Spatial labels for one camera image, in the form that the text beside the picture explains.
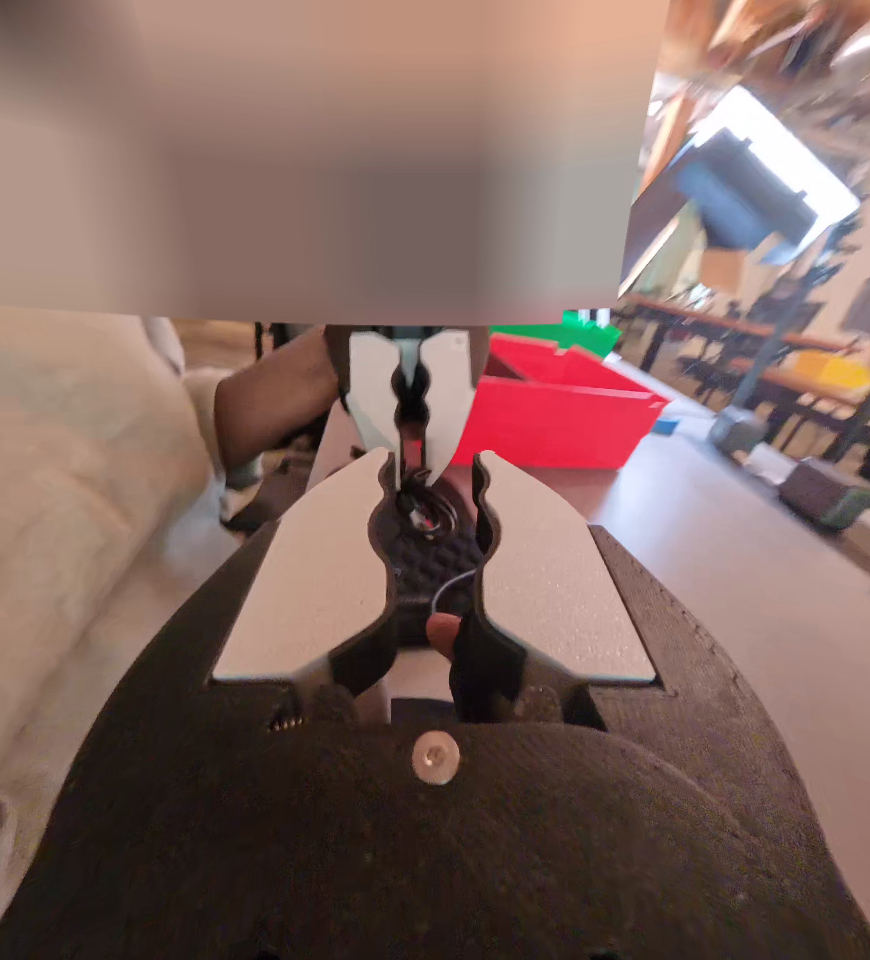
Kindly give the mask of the led light panel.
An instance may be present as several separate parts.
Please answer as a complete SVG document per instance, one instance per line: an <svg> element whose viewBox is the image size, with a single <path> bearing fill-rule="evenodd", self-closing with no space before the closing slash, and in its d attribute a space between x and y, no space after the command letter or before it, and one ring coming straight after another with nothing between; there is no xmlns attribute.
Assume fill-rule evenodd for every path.
<svg viewBox="0 0 870 960"><path fill-rule="evenodd" d="M785 266L854 216L860 200L774 114L740 85L693 128L670 169L710 248L755 251Z"/></svg>

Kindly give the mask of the person's beige sweater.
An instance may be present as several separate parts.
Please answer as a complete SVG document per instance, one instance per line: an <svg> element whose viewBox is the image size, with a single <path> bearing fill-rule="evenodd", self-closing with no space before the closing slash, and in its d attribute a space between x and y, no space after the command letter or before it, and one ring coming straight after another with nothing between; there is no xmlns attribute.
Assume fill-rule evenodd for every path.
<svg viewBox="0 0 870 960"><path fill-rule="evenodd" d="M0 307L0 918L129 666L237 548L166 318Z"/></svg>

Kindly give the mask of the yellow plastic bin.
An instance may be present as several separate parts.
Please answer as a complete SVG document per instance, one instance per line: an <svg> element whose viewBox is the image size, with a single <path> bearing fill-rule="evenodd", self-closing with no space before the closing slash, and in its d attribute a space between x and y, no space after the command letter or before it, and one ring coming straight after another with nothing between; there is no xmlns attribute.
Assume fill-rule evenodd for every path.
<svg viewBox="0 0 870 960"><path fill-rule="evenodd" d="M851 357L823 350L803 350L794 355L792 373L826 388L849 392L870 390L870 368Z"/></svg>

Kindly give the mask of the black honeycomb pouch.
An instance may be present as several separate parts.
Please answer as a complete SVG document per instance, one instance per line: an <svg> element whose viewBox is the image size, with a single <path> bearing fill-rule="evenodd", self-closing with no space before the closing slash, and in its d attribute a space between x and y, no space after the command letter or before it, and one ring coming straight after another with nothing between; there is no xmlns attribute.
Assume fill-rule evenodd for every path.
<svg viewBox="0 0 870 960"><path fill-rule="evenodd" d="M464 498L445 480L408 480L384 506L377 534L394 576L395 636L401 650L428 646L432 613L463 617L484 555Z"/></svg>

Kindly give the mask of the wooden desk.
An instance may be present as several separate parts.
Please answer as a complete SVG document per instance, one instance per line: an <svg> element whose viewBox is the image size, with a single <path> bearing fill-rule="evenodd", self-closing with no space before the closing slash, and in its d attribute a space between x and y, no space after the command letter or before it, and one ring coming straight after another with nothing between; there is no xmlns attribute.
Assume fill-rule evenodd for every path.
<svg viewBox="0 0 870 960"><path fill-rule="evenodd" d="M664 356L679 368L679 377L690 379L700 402L714 395L730 400L770 328L744 318L723 317L689 309L642 294L624 298L612 317L622 327L621 352L642 348L635 365L650 374ZM834 417L837 422L856 412L868 391L826 388L796 375L790 369L802 351L844 354L861 362L859 348L819 339L805 333L784 336L781 348L757 380L752 402L778 411L781 422Z"/></svg>

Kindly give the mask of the person's left forearm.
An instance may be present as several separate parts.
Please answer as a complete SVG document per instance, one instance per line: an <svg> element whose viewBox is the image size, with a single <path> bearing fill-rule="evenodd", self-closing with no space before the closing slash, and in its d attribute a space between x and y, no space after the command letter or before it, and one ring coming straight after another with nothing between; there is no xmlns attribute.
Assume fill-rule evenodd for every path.
<svg viewBox="0 0 870 960"><path fill-rule="evenodd" d="M331 409L339 387L325 332L310 328L218 384L214 426L227 472L276 449Z"/></svg>

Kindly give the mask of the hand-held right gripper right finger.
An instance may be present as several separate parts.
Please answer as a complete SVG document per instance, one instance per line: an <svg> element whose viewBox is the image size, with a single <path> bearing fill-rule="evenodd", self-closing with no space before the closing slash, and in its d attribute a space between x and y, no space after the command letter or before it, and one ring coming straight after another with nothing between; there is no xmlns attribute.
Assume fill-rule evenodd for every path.
<svg viewBox="0 0 870 960"><path fill-rule="evenodd" d="M602 722L594 687L646 687L657 669L582 515L492 451L475 455L483 554L449 682L466 722Z"/></svg>

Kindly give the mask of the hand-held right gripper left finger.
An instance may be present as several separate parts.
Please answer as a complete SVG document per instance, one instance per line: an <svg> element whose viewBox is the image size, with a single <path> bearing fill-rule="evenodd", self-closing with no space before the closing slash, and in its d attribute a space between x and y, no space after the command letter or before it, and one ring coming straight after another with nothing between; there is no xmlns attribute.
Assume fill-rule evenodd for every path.
<svg viewBox="0 0 870 960"><path fill-rule="evenodd" d="M372 536L393 454L370 450L314 486L276 524L213 667L219 683L283 682L300 698L358 697L393 666L393 571Z"/></svg>

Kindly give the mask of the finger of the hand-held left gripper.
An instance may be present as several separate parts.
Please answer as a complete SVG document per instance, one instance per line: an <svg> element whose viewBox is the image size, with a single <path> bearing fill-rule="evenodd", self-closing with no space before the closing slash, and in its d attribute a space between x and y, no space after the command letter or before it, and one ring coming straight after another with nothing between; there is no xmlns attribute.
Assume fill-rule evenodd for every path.
<svg viewBox="0 0 870 960"><path fill-rule="evenodd" d="M427 375L422 392L426 414L423 468L426 481L436 482L450 466L476 394L471 336L467 330L426 330L418 348L418 364Z"/></svg>
<svg viewBox="0 0 870 960"><path fill-rule="evenodd" d="M401 390L415 376L415 340L381 332L352 332L348 337L346 409L362 446L384 448L403 459L398 416Z"/></svg>

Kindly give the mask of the green plastic bin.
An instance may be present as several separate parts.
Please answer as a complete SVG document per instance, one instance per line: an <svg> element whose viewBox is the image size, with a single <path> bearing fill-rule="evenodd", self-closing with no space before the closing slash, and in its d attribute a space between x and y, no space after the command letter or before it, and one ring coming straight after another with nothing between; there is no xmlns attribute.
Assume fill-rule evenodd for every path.
<svg viewBox="0 0 870 960"><path fill-rule="evenodd" d="M605 359L616 349L621 337L621 330L613 325L608 307L566 309L558 322L507 323L493 325L490 330L494 334L553 344L562 351L578 348L600 359Z"/></svg>

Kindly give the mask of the grey light stand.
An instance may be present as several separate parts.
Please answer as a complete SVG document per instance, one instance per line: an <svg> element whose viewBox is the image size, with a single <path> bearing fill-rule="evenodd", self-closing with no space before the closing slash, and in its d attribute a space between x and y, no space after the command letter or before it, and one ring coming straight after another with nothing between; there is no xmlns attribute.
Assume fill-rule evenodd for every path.
<svg viewBox="0 0 870 960"><path fill-rule="evenodd" d="M784 336L797 333L803 306L814 284L815 269L810 267L801 275L792 271L780 276L764 294L753 303L749 319L770 328L752 360L752 366L740 380L731 396L729 406L742 410L748 408L760 375L776 358Z"/></svg>

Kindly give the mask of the red plastic bin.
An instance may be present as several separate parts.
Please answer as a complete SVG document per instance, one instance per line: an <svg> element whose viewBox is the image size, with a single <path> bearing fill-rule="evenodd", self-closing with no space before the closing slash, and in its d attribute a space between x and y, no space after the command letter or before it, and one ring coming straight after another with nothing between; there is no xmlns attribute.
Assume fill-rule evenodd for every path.
<svg viewBox="0 0 870 960"><path fill-rule="evenodd" d="M581 347L494 333L451 464L493 451L524 470L617 471L667 404Z"/></svg>

